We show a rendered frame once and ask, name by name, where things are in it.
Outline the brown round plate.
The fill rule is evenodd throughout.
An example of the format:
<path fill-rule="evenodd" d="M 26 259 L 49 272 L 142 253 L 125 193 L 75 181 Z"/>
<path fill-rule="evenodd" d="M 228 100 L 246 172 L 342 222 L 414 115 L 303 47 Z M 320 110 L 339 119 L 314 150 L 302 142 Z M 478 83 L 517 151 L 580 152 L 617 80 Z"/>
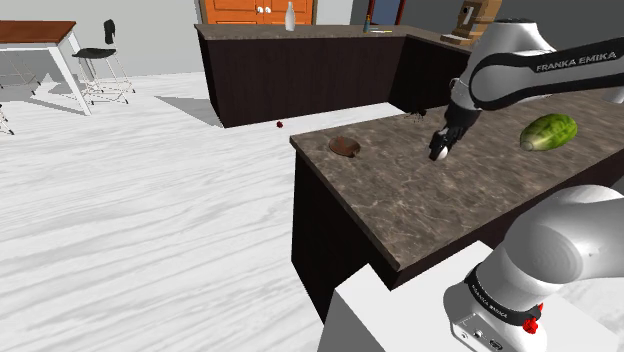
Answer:
<path fill-rule="evenodd" d="M 331 138 L 328 146 L 334 153 L 348 158 L 354 158 L 361 150 L 361 146 L 356 140 L 344 136 Z"/>

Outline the black bar stool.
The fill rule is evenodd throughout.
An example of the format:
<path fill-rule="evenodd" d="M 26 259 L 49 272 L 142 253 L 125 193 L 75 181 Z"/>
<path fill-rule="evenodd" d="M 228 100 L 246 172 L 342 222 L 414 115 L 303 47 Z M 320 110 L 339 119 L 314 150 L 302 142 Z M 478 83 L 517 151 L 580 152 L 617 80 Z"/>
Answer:
<path fill-rule="evenodd" d="M 116 46 L 116 24 L 113 19 L 103 22 L 104 42 L 106 48 L 82 48 L 73 57 L 79 61 L 82 78 L 85 87 L 81 90 L 83 97 L 87 98 L 91 105 L 96 100 L 121 102 L 128 104 L 127 93 L 135 93 L 136 90 L 118 57 Z M 95 61 L 106 63 L 112 78 L 102 79 L 98 76 L 94 65 Z"/>

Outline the white table with brown top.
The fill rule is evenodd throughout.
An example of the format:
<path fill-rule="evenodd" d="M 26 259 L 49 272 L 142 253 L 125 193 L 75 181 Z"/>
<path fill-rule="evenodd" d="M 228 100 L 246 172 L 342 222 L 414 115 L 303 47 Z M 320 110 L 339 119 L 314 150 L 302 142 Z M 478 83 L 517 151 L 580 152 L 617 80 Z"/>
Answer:
<path fill-rule="evenodd" d="M 82 95 L 60 46 L 68 42 L 74 53 L 81 47 L 74 34 L 75 21 L 0 20 L 0 52 L 47 51 L 86 116 L 90 108 Z"/>

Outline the green melon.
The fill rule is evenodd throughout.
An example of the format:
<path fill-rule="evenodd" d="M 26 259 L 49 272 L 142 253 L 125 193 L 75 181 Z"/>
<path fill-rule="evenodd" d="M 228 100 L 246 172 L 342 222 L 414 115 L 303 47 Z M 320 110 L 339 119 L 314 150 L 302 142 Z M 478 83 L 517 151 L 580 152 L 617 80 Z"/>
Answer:
<path fill-rule="evenodd" d="M 524 151 L 549 151 L 565 145 L 577 132 L 577 123 L 568 115 L 547 114 L 523 129 L 519 146 Z"/>

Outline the orange cabinet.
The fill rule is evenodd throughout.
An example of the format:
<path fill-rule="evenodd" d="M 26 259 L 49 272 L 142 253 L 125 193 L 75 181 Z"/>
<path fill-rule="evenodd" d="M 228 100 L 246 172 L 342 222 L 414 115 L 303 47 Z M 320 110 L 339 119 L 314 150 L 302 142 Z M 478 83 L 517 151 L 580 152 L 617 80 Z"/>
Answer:
<path fill-rule="evenodd" d="M 288 3 L 296 25 L 312 25 L 318 0 L 198 0 L 204 24 L 284 25 Z"/>

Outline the dark kitchen island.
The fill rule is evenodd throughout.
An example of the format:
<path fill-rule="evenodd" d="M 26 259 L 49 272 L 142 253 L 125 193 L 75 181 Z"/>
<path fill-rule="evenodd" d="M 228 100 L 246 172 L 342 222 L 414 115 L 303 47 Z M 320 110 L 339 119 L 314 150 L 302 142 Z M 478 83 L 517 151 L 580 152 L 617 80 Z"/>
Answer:
<path fill-rule="evenodd" d="M 576 136 L 549 151 L 524 151 L 525 127 L 565 114 Z M 484 112 L 438 162 L 428 157 L 444 111 L 405 114 L 294 135 L 292 263 L 320 317 L 334 289 L 362 266 L 395 289 L 474 242 L 497 246 L 512 222 L 570 186 L 624 177 L 624 103 L 600 90 L 558 94 Z M 350 137 L 354 158 L 328 143 Z"/>

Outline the dark kitchen counter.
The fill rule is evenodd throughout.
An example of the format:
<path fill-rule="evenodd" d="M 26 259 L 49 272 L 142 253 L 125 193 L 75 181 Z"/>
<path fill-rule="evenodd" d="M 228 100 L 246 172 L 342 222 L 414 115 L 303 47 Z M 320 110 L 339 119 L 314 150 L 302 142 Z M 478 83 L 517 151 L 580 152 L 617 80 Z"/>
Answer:
<path fill-rule="evenodd" d="M 198 24 L 210 102 L 226 128 L 388 102 L 445 106 L 470 48 L 437 33 L 360 25 Z"/>

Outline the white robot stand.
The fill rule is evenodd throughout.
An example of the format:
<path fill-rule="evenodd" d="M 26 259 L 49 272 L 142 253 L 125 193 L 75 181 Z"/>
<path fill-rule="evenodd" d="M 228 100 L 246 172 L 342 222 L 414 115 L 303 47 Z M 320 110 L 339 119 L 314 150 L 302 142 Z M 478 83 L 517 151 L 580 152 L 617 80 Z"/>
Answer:
<path fill-rule="evenodd" d="M 365 265 L 334 290 L 318 352 L 516 352 L 473 312 L 455 325 L 443 300 L 491 252 L 477 241 L 394 290 Z M 538 325 L 545 352 L 617 352 L 616 334 L 558 295 Z"/>

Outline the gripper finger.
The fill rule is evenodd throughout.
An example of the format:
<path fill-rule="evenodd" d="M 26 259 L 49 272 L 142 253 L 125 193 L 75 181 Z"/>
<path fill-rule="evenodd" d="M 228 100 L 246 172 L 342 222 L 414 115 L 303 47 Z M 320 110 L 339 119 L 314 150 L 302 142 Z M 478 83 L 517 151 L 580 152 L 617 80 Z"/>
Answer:
<path fill-rule="evenodd" d="M 436 131 L 432 135 L 432 139 L 429 143 L 429 154 L 432 148 L 441 148 L 445 146 L 445 139 L 444 139 L 445 129 L 446 128 Z"/>
<path fill-rule="evenodd" d="M 445 147 L 447 148 L 447 150 L 451 151 L 453 146 L 463 138 L 463 135 L 463 127 L 447 127 L 444 134 Z"/>

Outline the wooden coffee machine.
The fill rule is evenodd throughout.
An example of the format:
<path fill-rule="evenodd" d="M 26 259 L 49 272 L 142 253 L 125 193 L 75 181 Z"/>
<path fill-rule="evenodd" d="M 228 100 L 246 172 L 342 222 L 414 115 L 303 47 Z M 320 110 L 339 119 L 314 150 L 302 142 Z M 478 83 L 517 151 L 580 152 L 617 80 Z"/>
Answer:
<path fill-rule="evenodd" d="M 501 5 L 502 0 L 464 0 L 455 28 L 440 40 L 460 46 L 473 44 L 494 22 Z"/>

